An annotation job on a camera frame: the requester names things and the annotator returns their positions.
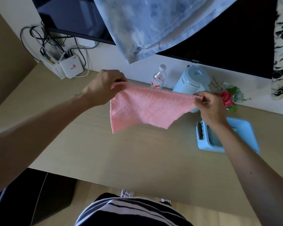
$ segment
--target electric kettle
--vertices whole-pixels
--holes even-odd
[[[211,82],[211,77],[201,67],[189,66],[185,69],[177,84],[175,85],[173,92],[194,94],[201,91],[211,92],[208,85]],[[196,113],[198,108],[191,110],[192,113]]]

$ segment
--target forearm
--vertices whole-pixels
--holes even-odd
[[[88,108],[81,95],[74,96],[0,133],[0,191],[21,174],[68,124]]]
[[[283,178],[228,125],[216,128],[242,188],[262,225],[283,225]]]

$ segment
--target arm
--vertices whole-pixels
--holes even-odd
[[[118,70],[102,70],[79,95],[0,133],[0,191],[18,177],[44,149],[84,111],[106,104],[122,91],[115,80],[127,81]]]
[[[219,137],[240,184],[262,225],[283,225],[283,178],[231,128],[221,97],[200,92],[201,117]]]

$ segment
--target green leaf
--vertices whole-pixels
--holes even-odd
[[[227,107],[227,109],[232,111],[232,112],[236,112],[237,111],[237,105],[234,103],[232,106]]]
[[[237,91],[238,87],[234,86],[232,88],[227,88],[226,91],[230,92],[232,95],[234,95]]]

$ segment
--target kettle lid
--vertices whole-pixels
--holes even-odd
[[[186,80],[196,87],[200,87],[201,85],[208,86],[211,82],[211,77],[208,73],[198,66],[189,66],[183,74]]]

